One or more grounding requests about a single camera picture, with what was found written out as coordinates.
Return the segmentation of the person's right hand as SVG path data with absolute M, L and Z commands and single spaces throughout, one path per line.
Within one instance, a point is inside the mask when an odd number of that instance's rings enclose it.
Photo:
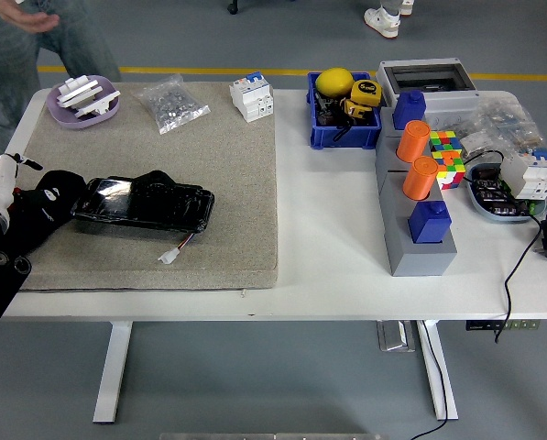
M 7 23 L 32 34 L 48 32 L 60 23 L 60 17 L 56 14 L 49 15 L 44 12 L 29 14 L 18 4 L 2 7 L 0 17 Z

